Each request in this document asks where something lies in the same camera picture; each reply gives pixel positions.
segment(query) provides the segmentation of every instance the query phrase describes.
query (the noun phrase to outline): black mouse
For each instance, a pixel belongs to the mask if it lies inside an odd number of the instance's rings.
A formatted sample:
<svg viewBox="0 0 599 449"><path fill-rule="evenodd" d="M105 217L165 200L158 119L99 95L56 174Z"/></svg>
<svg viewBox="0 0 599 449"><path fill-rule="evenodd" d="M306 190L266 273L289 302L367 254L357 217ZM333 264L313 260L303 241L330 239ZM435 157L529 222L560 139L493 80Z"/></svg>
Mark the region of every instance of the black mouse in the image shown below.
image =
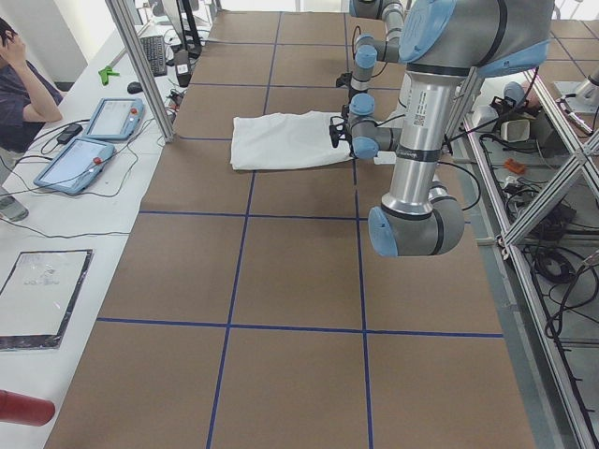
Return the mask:
<svg viewBox="0 0 599 449"><path fill-rule="evenodd" d="M143 89L141 89L141 83L139 83L138 81L133 81L130 82L129 85L127 86L127 91L130 94L138 94L142 91Z"/></svg>

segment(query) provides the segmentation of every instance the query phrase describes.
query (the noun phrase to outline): folded towel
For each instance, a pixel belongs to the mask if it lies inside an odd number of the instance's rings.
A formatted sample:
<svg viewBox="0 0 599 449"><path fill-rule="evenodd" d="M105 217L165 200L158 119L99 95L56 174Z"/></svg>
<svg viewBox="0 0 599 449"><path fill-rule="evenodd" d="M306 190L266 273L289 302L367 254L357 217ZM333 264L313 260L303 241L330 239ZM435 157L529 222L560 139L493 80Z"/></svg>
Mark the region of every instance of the folded towel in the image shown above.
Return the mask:
<svg viewBox="0 0 599 449"><path fill-rule="evenodd" d="M271 114L233 120L231 165L236 170L319 167L347 161L349 144L330 143L332 112Z"/></svg>

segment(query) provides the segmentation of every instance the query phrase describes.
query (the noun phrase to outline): white desk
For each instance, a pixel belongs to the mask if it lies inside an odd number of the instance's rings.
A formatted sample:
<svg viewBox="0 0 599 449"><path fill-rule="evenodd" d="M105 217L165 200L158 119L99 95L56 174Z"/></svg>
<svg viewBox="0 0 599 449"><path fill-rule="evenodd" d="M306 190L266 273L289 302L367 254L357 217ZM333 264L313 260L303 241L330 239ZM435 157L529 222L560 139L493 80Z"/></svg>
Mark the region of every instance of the white desk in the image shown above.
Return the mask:
<svg viewBox="0 0 599 449"><path fill-rule="evenodd" d="M60 109L64 119L50 123L42 131L64 123L89 119L99 100L103 97L130 96L126 91L129 82L137 76L127 56L114 67L119 77L110 77L108 86L102 86L98 70L105 67L123 47L115 32L88 65ZM177 87L174 70L169 68L167 77L156 78L158 89L166 94ZM142 122L152 118L146 108ZM69 197L59 194L17 195L29 209L29 216L20 224L30 226L49 235L75 235L82 233L128 233L138 214L139 203L158 163L164 140L155 122L131 145L139 158L124 181L121 192L111 198L99 196ZM34 146L28 154L39 154ZM120 150L124 144L117 146ZM136 156L127 150L118 154L105 167L90 192L111 195L117 192L126 171ZM16 172L29 184L44 167L45 162L27 159L19 164ZM24 190L22 182L13 174L4 184L9 192ZM31 231L0 223L0 281L4 282L17 256L22 251L46 251L68 249L94 250L90 269L80 290L75 309L68 323L62 344L57 350L19 351L0 353L0 389L28 396L46 398L54 402L57 413L64 401L80 356L94 325L110 280L117 267L127 236L80 237L75 239L46 239ZM29 427L0 423L0 447L10 449L40 449L48 439L56 417L46 426Z"/></svg>

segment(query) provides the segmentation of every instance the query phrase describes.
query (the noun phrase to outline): red cup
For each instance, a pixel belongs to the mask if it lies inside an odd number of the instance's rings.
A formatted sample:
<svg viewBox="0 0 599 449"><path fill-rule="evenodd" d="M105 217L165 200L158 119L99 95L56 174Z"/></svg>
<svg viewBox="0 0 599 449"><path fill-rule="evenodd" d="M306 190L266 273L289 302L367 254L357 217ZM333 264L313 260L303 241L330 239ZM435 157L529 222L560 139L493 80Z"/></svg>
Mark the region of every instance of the red cup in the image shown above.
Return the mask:
<svg viewBox="0 0 599 449"><path fill-rule="evenodd" d="M49 400L0 390L0 421L39 427L48 423L55 412Z"/></svg>

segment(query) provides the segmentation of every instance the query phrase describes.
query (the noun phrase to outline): green object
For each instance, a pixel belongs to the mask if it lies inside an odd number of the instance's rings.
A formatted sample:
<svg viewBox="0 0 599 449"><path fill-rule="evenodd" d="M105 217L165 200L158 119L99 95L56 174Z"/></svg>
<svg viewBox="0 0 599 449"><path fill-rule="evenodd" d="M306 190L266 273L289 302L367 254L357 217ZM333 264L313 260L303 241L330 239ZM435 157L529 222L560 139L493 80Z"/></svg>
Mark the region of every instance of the green object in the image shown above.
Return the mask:
<svg viewBox="0 0 599 449"><path fill-rule="evenodd" d="M107 65L102 70L98 71L100 78L102 79L102 85L106 86L109 83L109 76L118 77L120 73L112 70L112 67Z"/></svg>

